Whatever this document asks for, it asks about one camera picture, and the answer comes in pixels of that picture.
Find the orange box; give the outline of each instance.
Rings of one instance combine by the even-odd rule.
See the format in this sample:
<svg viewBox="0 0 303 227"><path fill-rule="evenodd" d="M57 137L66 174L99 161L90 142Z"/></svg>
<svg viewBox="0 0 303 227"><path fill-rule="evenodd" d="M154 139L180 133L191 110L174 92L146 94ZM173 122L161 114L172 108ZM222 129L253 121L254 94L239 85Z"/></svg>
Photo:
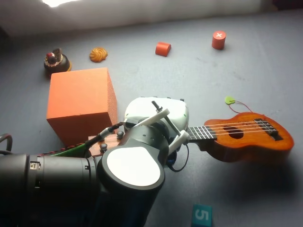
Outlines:
<svg viewBox="0 0 303 227"><path fill-rule="evenodd" d="M46 119L65 146L116 124L117 100L108 69L53 73Z"/></svg>
<svg viewBox="0 0 303 227"><path fill-rule="evenodd" d="M167 44L167 43L164 43L164 42L158 42L158 44L156 46L156 54L167 57L167 55L169 54L170 49L171 49L170 44Z"/></svg>

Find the gray table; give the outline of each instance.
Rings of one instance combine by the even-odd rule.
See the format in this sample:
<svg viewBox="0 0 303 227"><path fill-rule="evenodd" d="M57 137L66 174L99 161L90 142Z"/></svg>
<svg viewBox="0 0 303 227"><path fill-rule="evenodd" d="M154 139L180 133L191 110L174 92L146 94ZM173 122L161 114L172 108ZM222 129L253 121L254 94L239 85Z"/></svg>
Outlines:
<svg viewBox="0 0 303 227"><path fill-rule="evenodd" d="M211 47L215 30L227 33L224 51ZM154 54L158 41L172 44L167 58ZM190 145L187 167L180 173L166 169L146 226L188 227L195 203L213 207L216 227L301 226L302 41L302 10L18 39L0 56L0 131L13 135L15 153L62 146L45 119L49 80L43 58L56 47L72 61L72 70L109 68L120 120L136 97L169 96L185 99L189 125L197 126L234 116L224 104L231 95L292 134L295 147L288 162L282 167L227 164ZM106 48L106 61L89 60L95 46ZM182 149L175 168L185 158Z"/></svg>

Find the sound hole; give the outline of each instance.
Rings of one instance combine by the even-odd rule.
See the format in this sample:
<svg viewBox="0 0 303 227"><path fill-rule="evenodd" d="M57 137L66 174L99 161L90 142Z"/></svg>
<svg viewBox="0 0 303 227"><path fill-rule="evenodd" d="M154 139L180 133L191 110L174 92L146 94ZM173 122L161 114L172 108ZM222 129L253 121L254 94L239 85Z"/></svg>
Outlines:
<svg viewBox="0 0 303 227"><path fill-rule="evenodd" d="M234 139L241 139L244 136L242 130L237 129L236 127L224 126L223 129L228 132L229 136Z"/></svg>

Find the teal block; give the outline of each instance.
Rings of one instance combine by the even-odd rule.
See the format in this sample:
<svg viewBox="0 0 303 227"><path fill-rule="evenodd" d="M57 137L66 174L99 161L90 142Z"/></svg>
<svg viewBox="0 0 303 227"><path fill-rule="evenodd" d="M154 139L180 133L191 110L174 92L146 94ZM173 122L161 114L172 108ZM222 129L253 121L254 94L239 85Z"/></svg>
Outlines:
<svg viewBox="0 0 303 227"><path fill-rule="evenodd" d="M212 212L212 207L195 204L191 218L191 227L211 227Z"/></svg>

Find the white number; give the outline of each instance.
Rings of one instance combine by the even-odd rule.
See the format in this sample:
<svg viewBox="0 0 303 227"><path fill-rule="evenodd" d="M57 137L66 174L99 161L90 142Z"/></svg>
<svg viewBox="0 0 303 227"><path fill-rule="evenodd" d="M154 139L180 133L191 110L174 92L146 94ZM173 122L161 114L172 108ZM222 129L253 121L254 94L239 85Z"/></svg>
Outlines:
<svg viewBox="0 0 303 227"><path fill-rule="evenodd" d="M207 211L205 211L205 210L202 210L201 211L201 214L202 215L199 215L199 212L200 212L200 210L196 210L196 219L198 219L198 220L203 220L204 219L204 215L206 216L206 220L208 220L208 212Z"/></svg>

